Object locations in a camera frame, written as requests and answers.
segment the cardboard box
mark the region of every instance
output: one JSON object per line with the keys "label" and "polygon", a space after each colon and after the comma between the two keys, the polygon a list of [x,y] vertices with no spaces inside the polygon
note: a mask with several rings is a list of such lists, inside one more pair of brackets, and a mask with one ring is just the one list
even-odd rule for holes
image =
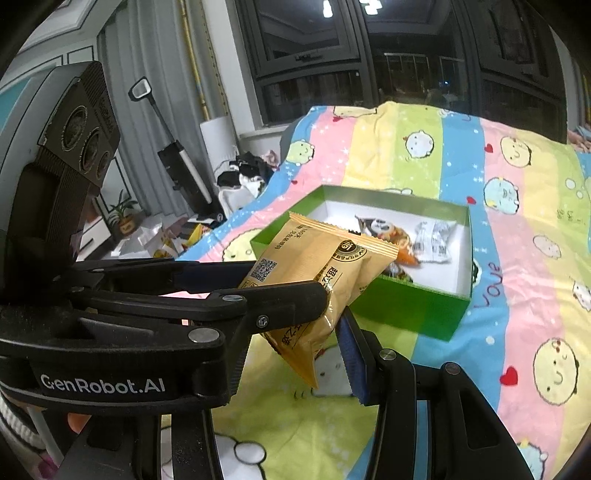
{"label": "cardboard box", "polygon": [[[380,275],[351,309],[375,322],[449,340],[472,297],[472,229],[467,206],[377,190],[324,185],[291,209],[309,218],[359,232],[360,218],[380,218],[403,228],[414,240],[425,219],[456,222],[447,247],[452,260],[403,267],[414,283]],[[257,258],[289,218],[285,212],[251,242]]]}

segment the plant pot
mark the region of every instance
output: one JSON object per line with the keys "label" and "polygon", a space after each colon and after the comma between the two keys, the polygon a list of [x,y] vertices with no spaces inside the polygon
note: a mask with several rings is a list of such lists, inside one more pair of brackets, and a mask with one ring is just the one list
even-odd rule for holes
{"label": "plant pot", "polygon": [[119,223],[119,231],[123,236],[128,236],[129,234],[133,233],[135,230],[135,221],[133,215],[128,215],[125,218],[122,218]]}

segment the orange snack wrapper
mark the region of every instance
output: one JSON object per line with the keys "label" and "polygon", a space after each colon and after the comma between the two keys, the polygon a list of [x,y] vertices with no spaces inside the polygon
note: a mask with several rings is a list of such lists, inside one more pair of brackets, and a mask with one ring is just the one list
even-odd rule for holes
{"label": "orange snack wrapper", "polygon": [[240,288],[316,280],[329,294],[319,319],[263,335],[306,383],[318,388],[314,359],[345,307],[398,257],[398,246],[290,212]]}

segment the bed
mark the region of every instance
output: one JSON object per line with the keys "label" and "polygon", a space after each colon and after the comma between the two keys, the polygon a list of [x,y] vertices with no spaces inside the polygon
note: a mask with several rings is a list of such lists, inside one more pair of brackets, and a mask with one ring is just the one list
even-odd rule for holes
{"label": "bed", "polygon": [[[469,205],[478,267],[451,341],[359,323],[417,364],[460,364],[535,480],[562,475],[588,445],[591,421],[591,155],[477,117],[392,102],[315,107],[292,130],[264,193],[181,260],[252,258],[249,240],[323,183]],[[264,449],[252,478],[363,479],[376,409],[339,394],[341,363],[327,349],[317,368],[330,381],[313,391],[253,338],[237,395],[214,412],[217,432]],[[426,472],[421,448],[420,436],[417,479]]]}

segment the curtain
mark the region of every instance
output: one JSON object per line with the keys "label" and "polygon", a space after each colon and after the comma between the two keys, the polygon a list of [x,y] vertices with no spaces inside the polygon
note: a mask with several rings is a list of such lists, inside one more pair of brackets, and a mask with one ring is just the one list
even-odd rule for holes
{"label": "curtain", "polygon": [[[191,32],[192,39],[207,36],[200,23],[201,12],[201,8],[189,11],[189,24],[204,30]],[[224,115],[225,100],[207,43],[197,45],[193,40],[193,48],[205,50],[194,54],[209,115]],[[164,129],[147,100],[132,102],[128,96],[137,80],[148,78],[169,128],[212,193],[213,172],[199,129],[205,118],[178,0],[124,2],[98,36],[98,58],[121,130],[119,154],[137,200],[150,215],[191,214],[158,158],[158,151],[168,145]]]}

